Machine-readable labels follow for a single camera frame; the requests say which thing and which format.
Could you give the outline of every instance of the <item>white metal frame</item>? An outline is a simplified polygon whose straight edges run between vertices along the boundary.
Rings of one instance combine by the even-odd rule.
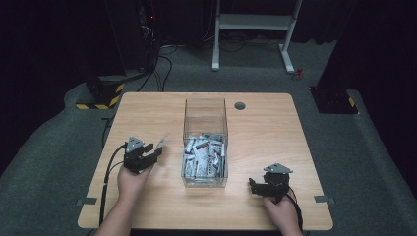
[[[291,16],[272,16],[272,15],[243,15],[243,14],[221,14],[220,0],[217,0],[215,14],[215,36],[214,47],[212,52],[212,69],[218,71],[219,64],[219,33],[220,29],[236,30],[282,30],[287,31],[285,42],[279,44],[279,52],[285,64],[287,73],[294,73],[291,59],[288,55],[288,45],[297,23],[298,13],[300,12],[303,0],[297,0],[294,11]]]

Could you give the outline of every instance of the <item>person's arm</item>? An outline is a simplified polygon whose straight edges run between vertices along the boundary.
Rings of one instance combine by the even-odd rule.
[[[288,195],[294,199],[294,195],[291,191],[288,192]],[[283,236],[303,235],[298,226],[298,217],[295,206],[287,196],[283,196],[282,200],[277,205],[268,197],[263,197],[263,201],[273,224],[279,228],[279,231],[281,231]]]
[[[119,198],[111,211],[104,218],[95,235],[123,236],[130,235],[133,210],[153,166],[141,174],[134,174],[121,167],[117,176]]]

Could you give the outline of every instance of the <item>table top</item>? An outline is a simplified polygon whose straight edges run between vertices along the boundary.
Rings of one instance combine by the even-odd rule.
[[[228,128],[228,180],[225,188],[185,188],[181,178],[186,99],[224,98]],[[238,110],[236,102],[246,108]],[[263,183],[264,168],[280,163],[293,170],[289,184],[303,211],[305,230],[329,230],[327,203],[291,95],[287,93],[127,92],[123,95],[87,198],[79,225],[97,228],[104,173],[113,152],[134,136],[146,144],[166,138],[163,154],[150,174],[135,209],[133,228],[272,230],[262,197],[248,179]],[[113,163],[123,160],[119,151]],[[117,197],[118,168],[110,174],[105,214]]]

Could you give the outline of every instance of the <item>person's left hand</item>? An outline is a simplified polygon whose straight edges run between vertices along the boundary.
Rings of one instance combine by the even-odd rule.
[[[135,174],[122,165],[117,176],[119,199],[136,201],[152,169],[153,165],[145,169],[141,174]]]

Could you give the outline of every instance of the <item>transparent box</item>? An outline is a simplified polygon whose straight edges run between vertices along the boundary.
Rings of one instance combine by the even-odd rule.
[[[224,188],[227,182],[225,99],[187,99],[181,176],[185,187]]]

